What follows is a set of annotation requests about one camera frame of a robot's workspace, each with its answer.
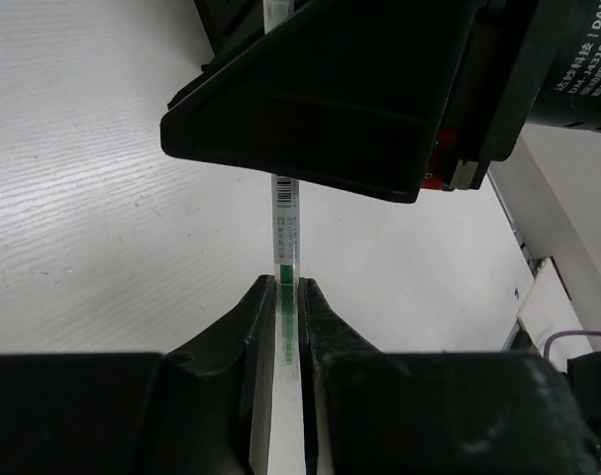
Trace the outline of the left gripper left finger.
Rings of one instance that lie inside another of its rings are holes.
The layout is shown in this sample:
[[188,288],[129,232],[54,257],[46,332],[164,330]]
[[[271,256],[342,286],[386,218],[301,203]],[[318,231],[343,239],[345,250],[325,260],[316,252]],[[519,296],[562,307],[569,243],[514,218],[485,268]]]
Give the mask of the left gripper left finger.
[[173,351],[0,354],[0,474],[249,474],[274,283]]

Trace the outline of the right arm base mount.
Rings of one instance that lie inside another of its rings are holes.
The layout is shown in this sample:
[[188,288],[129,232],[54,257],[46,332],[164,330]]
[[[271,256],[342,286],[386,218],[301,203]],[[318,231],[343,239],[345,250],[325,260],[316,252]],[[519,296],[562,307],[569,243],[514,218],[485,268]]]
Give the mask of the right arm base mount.
[[538,355],[566,372],[570,359],[599,350],[601,330],[583,327],[552,258],[538,261],[535,270],[503,349]]

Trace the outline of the green pen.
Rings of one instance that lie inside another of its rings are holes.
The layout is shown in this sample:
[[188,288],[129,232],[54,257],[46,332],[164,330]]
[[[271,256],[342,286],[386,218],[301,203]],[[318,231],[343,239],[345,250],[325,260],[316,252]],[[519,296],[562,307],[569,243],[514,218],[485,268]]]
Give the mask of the green pen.
[[273,175],[272,232],[276,273],[277,322],[284,363],[298,362],[297,286],[299,265],[300,199],[297,179]]

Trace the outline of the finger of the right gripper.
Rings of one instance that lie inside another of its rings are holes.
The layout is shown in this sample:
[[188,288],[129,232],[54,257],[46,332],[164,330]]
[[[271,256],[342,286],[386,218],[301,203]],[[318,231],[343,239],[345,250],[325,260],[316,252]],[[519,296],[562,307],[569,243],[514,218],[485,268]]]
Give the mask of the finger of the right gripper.
[[474,1],[310,1],[173,101],[161,148],[412,203],[477,11]]
[[261,75],[270,52],[264,43],[262,1],[197,1],[212,57],[201,64],[201,72],[168,101],[173,109],[181,102],[193,107],[196,98],[213,103],[237,95],[244,98]]

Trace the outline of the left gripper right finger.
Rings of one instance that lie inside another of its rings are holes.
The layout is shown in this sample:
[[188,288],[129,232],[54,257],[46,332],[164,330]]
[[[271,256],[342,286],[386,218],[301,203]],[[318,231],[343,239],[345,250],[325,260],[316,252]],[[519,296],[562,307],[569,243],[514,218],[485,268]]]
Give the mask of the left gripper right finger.
[[379,350],[318,283],[298,290],[311,474],[598,474],[563,376],[521,351]]

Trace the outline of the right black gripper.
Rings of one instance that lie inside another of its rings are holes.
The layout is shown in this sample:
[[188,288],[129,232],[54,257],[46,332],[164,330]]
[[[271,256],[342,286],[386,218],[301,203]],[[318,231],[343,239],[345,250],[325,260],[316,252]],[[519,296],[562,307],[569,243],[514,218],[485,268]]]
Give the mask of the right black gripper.
[[483,3],[423,188],[479,188],[526,124],[601,134],[601,1]]

